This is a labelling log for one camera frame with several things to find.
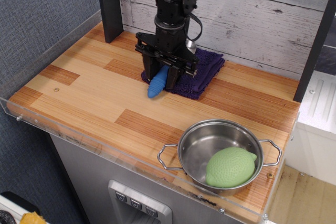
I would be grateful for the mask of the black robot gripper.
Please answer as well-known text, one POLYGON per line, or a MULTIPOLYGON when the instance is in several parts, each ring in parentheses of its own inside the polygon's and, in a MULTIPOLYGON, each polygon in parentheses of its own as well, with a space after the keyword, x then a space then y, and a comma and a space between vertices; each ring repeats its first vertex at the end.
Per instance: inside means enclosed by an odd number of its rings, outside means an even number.
POLYGON ((173 89, 183 74, 197 73, 198 58, 186 47, 184 27, 164 29, 157 26, 154 34, 136 33, 135 49, 142 54, 146 78, 151 81, 163 66, 168 66, 165 88, 173 89))

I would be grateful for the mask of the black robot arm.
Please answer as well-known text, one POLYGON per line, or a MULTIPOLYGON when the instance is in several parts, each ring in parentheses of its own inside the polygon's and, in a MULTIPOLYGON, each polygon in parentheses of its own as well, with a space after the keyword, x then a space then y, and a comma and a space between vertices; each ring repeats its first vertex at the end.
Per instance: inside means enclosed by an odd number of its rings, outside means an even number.
POLYGON ((163 65, 169 70, 166 89, 172 89, 184 75, 196 73, 198 58, 186 45, 189 40, 190 20, 199 21, 192 13, 197 0, 155 0, 157 14, 154 19, 155 33, 137 33, 135 49, 143 57, 145 75, 152 80, 163 65))

